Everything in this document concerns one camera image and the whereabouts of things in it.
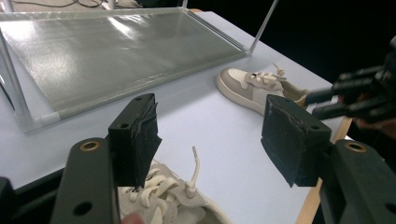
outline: black cable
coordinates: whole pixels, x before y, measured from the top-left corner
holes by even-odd
[[[9,103],[11,104],[12,109],[15,110],[14,104],[12,104],[11,98],[9,97],[8,92],[6,91],[6,89],[4,88],[4,86],[3,86],[2,83],[0,83],[0,87],[1,87],[1,89],[3,90],[4,94],[6,95],[6,97],[7,97],[8,101],[9,101]]]
[[[80,3],[79,0],[78,0],[78,3],[79,3],[81,6],[83,6],[83,7],[99,7],[99,6],[101,6],[102,3],[104,2],[104,0],[101,0],[100,3],[98,3],[98,2],[96,2],[96,1],[94,1],[94,0],[92,0],[92,1],[93,1],[94,3],[96,3],[96,5],[88,6],[88,5],[85,5],[85,4]]]
[[[35,5],[35,6],[40,6],[40,7],[69,7],[73,4],[75,4],[76,2],[78,2],[78,0],[73,0],[72,3],[69,3],[67,5],[62,5],[62,6],[52,6],[52,5],[45,5],[45,4],[34,3],[34,2],[20,2],[20,1],[12,1],[12,2],[17,3],[17,4],[28,4],[28,5]]]

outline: white shoelace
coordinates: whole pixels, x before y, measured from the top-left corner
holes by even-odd
[[[276,73],[278,76],[282,77],[283,75],[285,75],[285,70],[279,66],[277,66],[276,64],[274,64],[274,67],[276,68]]]
[[[263,82],[264,84],[273,84],[276,81],[276,77],[274,77],[273,73],[253,73],[250,75],[250,79],[254,79],[258,82]]]
[[[195,187],[195,182],[198,177],[199,169],[200,169],[200,161],[198,158],[198,154],[196,152],[196,148],[192,147],[192,151],[194,153],[194,158],[195,158],[195,170],[194,174],[192,176],[191,181],[186,181],[186,194],[189,198],[194,197],[195,192],[196,192],[196,187]],[[127,188],[122,188],[121,193],[125,194],[130,192],[129,200],[134,203],[138,199],[138,195],[140,193],[140,202],[145,206],[146,208],[149,208],[149,196],[151,194],[154,194],[158,197],[159,200],[158,206],[160,208],[159,211],[156,211],[154,214],[153,220],[159,220],[160,223],[162,223],[162,218],[164,217],[167,209],[168,209],[168,202],[173,202],[176,204],[176,206],[180,205],[180,202],[178,199],[172,195],[172,194],[167,194],[165,195],[165,199],[161,199],[160,197],[163,196],[169,189],[173,189],[179,185],[177,180],[175,180],[173,177],[166,177],[164,175],[156,175],[155,174],[160,171],[159,168],[153,168],[148,171],[148,177],[145,183],[145,187],[143,189],[135,189],[131,187]]]

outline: shoe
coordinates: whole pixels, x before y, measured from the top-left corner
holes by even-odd
[[[139,214],[144,223],[228,224],[225,213],[196,187],[200,162],[195,147],[195,172],[183,181],[166,165],[153,161],[143,189],[119,188],[121,217]]]
[[[278,69],[278,74],[279,76],[273,73],[249,73],[236,68],[226,68],[218,74],[217,86],[219,91],[231,101],[263,116],[268,94],[283,96],[304,106],[309,91],[300,90],[289,83],[285,77],[282,77],[283,69]]]

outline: wooden edge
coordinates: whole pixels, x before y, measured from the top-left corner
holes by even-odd
[[[340,139],[344,139],[347,136],[347,131],[349,129],[350,123],[352,119],[344,117],[341,121],[340,127],[335,133],[334,139],[332,143],[334,144],[336,141]],[[300,211],[300,215],[297,217],[297,224],[305,224],[312,223],[315,217],[315,214],[318,211],[318,207],[320,204],[319,190],[322,184],[322,180],[319,179],[317,185],[314,188],[309,190],[308,196],[306,196],[303,207]]]
[[[203,12],[201,9],[198,9],[198,8],[190,8],[189,9],[189,11],[191,11],[191,12]]]

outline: white table surface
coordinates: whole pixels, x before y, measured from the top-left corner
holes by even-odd
[[[253,37],[213,12],[198,15],[249,46]],[[253,55],[184,77],[142,93],[155,93],[159,136],[155,159],[190,180],[195,164],[191,147],[201,160],[198,189],[215,201],[233,223],[293,223],[309,188],[290,188],[261,144],[262,116],[225,98],[215,77],[225,67],[275,72],[301,89],[331,84],[260,42]],[[90,137],[105,137],[107,128],[137,95],[63,120],[34,133],[23,133],[0,93],[0,176],[14,189],[64,167],[69,149]],[[332,135],[341,119],[326,120]]]

